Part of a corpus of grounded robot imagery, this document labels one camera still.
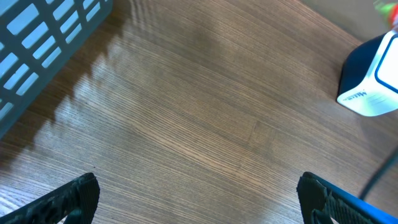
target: wood grain surface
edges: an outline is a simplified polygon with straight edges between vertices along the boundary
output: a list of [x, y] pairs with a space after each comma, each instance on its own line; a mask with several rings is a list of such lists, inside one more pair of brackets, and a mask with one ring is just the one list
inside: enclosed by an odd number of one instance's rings
[[114, 0], [3, 137], [0, 215], [93, 172], [94, 223], [302, 223], [304, 171], [357, 195], [398, 143], [335, 101], [359, 44], [295, 0]]

